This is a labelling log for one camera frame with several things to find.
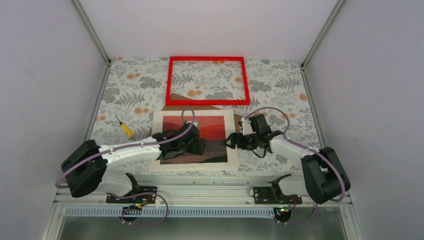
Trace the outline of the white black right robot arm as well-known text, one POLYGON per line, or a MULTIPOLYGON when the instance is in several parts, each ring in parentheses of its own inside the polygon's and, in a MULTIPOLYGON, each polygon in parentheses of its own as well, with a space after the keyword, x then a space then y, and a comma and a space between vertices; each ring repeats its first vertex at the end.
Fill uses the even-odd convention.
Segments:
POLYGON ((276 154, 301 167, 301 175, 285 174, 271 181, 274 202, 284 203, 295 196, 306 196, 317 204, 340 202, 350 189, 350 181, 336 151, 316 149, 291 140, 285 131, 272 131, 263 114, 239 122, 242 131, 231 133, 224 145, 231 149, 276 154))

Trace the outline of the yellow handled screwdriver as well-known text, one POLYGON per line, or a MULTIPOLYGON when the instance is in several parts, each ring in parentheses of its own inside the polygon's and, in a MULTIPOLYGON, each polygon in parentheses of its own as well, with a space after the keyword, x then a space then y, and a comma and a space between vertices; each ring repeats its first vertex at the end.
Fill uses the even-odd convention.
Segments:
POLYGON ((134 137, 133 132, 130 130, 130 128, 124 124, 116 115, 114 116, 115 119, 118 121, 120 127, 123 129, 123 131, 129 136, 130 139, 134 137))

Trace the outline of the red picture frame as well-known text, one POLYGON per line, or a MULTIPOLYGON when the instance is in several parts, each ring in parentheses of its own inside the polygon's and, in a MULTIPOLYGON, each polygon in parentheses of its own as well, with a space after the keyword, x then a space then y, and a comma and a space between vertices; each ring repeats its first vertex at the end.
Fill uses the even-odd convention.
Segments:
POLYGON ((165 104, 167 106, 248 106, 251 104, 249 84, 246 72, 246 64, 243 56, 170 56, 168 64, 168 75, 165 92, 165 104), (206 99, 206 100, 195 100, 195 99, 172 99, 171 98, 171 87, 172 87, 172 73, 173 65, 175 61, 224 61, 224 62, 240 62, 242 82, 244 86, 244 99, 206 99))

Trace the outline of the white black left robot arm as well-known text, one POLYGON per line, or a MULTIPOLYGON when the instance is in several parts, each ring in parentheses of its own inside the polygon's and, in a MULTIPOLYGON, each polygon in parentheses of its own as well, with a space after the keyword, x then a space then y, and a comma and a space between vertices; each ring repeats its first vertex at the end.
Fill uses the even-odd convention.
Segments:
POLYGON ((154 133, 143 140, 119 145, 83 142, 61 164, 62 176, 74 198, 104 192, 117 199, 134 202, 141 192, 134 167, 141 162, 172 160, 184 153, 202 155, 206 140, 195 122, 186 121, 178 130, 154 133))

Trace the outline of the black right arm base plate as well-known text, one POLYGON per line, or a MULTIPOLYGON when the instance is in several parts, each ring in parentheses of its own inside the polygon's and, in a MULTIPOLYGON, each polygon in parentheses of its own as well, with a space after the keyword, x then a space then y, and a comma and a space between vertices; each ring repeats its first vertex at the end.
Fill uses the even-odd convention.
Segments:
POLYGON ((272 187, 254 186, 252 190, 252 197, 257 205, 298 205, 303 203, 301 196, 284 195, 280 190, 272 187))

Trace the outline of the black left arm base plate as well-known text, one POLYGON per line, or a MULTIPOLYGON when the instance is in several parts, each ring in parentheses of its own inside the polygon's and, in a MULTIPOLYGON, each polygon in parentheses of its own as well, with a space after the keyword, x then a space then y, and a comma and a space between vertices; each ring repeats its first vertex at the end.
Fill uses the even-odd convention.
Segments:
POLYGON ((145 205, 154 204, 156 201, 155 194, 158 188, 156 186, 140 186, 138 190, 132 190, 123 197, 115 197, 110 194, 106 197, 108 204, 133 204, 145 205))

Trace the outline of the sunset photo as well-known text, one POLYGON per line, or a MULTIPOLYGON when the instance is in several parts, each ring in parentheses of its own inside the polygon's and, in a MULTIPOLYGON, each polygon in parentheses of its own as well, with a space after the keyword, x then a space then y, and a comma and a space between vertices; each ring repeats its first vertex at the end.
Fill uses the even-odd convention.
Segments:
POLYGON ((227 147, 224 116, 196 116, 194 122, 199 129, 200 137, 206 140, 203 155, 184 153, 175 158, 160 160, 161 165, 187 165, 187 164, 211 164, 227 163, 227 147))

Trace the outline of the white passe-partout mat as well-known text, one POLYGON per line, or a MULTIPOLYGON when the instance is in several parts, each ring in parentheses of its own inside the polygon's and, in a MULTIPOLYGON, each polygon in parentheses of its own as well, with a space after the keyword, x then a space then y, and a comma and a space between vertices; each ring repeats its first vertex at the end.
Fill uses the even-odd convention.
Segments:
POLYGON ((152 134, 164 133, 172 138, 183 132, 190 123, 189 133, 170 142, 173 158, 152 160, 151 172, 228 171, 238 168, 238 149, 231 140, 236 133, 234 112, 229 109, 156 111, 153 114, 152 134))

